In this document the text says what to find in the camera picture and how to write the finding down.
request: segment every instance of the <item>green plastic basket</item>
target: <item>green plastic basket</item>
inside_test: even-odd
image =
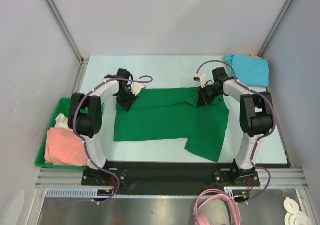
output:
[[[64,114],[67,118],[69,117],[71,98],[61,98],[58,106],[54,112],[53,118],[50,123],[50,128],[54,128],[56,125],[56,118],[59,114]],[[58,166],[53,164],[45,163],[45,153],[46,153],[46,142],[47,135],[45,135],[42,145],[40,147],[38,156],[35,159],[35,165],[42,168],[50,168],[50,169],[74,169],[74,170],[85,170],[85,166]]]

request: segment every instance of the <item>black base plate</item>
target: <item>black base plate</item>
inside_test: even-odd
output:
[[[105,164],[103,167],[105,170],[108,169],[108,163]],[[112,170],[110,172],[113,172],[120,181],[120,186],[123,187],[126,185],[126,178],[127,178],[127,171],[124,169],[118,169],[118,170]],[[90,167],[86,167],[83,171],[82,186],[113,186],[114,183],[111,180],[112,175],[103,172],[101,170],[92,169]]]
[[[221,187],[248,187],[248,180],[254,187],[260,187],[260,180],[257,171],[252,176],[234,178],[230,170],[214,171],[215,185]]]

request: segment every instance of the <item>red wire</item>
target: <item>red wire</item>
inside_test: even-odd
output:
[[[251,186],[251,189],[249,190],[249,192],[251,192],[254,189],[254,185],[250,179],[247,181],[247,184],[248,184],[248,188],[249,188],[249,186]]]
[[[111,177],[110,179],[113,181],[114,189],[116,189],[116,187],[117,187],[117,181],[115,180],[114,177]]]
[[[115,186],[115,180],[114,180],[114,178],[113,178],[113,177],[111,177],[111,178],[110,178],[110,180],[112,181],[113,186]]]

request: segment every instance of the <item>white plastic part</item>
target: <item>white plastic part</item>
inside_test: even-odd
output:
[[[70,131],[72,131],[72,129],[70,129],[68,127],[68,118],[63,114],[60,113],[56,119],[55,119],[55,126],[56,129],[68,129]]]
[[[258,150],[261,146],[261,142],[264,139],[261,139],[258,142],[258,146],[255,150],[255,154],[253,156],[253,159],[251,160],[251,155],[253,153],[256,141],[258,138],[262,137],[263,135],[256,135],[254,137],[250,137],[247,133],[243,133],[241,147],[239,150],[238,155],[235,157],[235,162],[238,165],[240,169],[252,169],[254,166],[252,165],[252,162],[256,163],[256,158],[258,155]]]
[[[234,191],[232,189],[224,189],[224,192],[228,194],[230,198],[235,199]]]
[[[243,87],[239,86],[237,84],[237,82],[235,82],[234,79],[224,82],[223,92],[226,95],[229,95],[232,98],[234,98],[235,100],[237,100],[239,103],[241,101],[241,95],[253,94],[252,92],[249,92],[246,89],[244,89]],[[254,137],[250,137],[247,133],[243,133],[241,147],[240,147],[238,155],[235,158],[235,162],[240,169],[246,170],[246,169],[253,168],[252,162],[254,164],[256,163],[258,151],[259,151],[259,148],[261,146],[261,142],[263,141],[263,139],[261,139],[258,142],[258,146],[255,150],[255,154],[254,154],[254,157],[252,158],[252,160],[251,160],[251,155],[253,153],[257,139],[262,136],[263,135],[256,135]]]
[[[299,204],[289,197],[284,200],[283,206],[287,213],[290,213],[292,215],[296,215],[300,211]]]
[[[105,190],[113,190],[113,186],[104,186]],[[74,199],[107,199],[110,197],[109,194],[100,195],[99,188],[59,188],[51,187],[47,190],[45,194],[46,198],[74,198]]]
[[[84,136],[84,138],[87,141],[86,144],[88,152],[92,160],[95,162],[95,164],[98,165],[98,167],[103,168],[106,164],[107,158],[102,150],[99,136],[96,134],[93,136],[93,138],[89,138],[87,136]],[[89,159],[87,166],[91,169],[97,170],[97,168],[91,163],[91,160]]]
[[[309,217],[302,211],[298,211],[296,215],[293,215],[287,212],[284,218],[284,224],[285,225],[315,225],[315,224],[312,224]]]
[[[104,104],[109,98],[119,92],[119,82],[118,81],[110,81],[100,87],[97,91],[95,91],[90,96],[99,96],[101,97],[101,104]]]
[[[145,89],[146,88],[146,86],[145,85],[143,85],[143,83],[139,83],[139,82],[133,82],[132,84],[131,84],[131,92],[135,95],[135,96],[137,96],[140,92],[141,92],[141,90],[142,89]]]
[[[199,79],[199,82],[201,83],[201,87],[204,88],[207,86],[208,78],[205,74],[196,73],[194,75],[195,78]]]
[[[239,86],[234,79],[225,81],[223,83],[223,92],[224,94],[229,95],[235,100],[237,100],[239,103],[241,95],[253,94],[252,92],[249,92],[243,87]]]
[[[104,104],[109,98],[113,97],[113,95],[119,92],[119,82],[117,80],[110,81],[100,87],[98,90],[94,91],[90,96],[98,96],[101,97],[101,104]],[[100,168],[103,168],[106,164],[107,158],[102,150],[101,142],[99,136],[96,134],[93,138],[89,138],[84,136],[87,141],[88,152],[91,156],[91,160],[93,160]],[[91,160],[88,159],[87,166],[91,169],[97,169],[92,163]]]

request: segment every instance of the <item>pink towel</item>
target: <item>pink towel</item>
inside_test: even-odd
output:
[[[86,166],[88,161],[80,139],[64,128],[51,128],[47,132],[44,159],[46,164],[77,167]]]

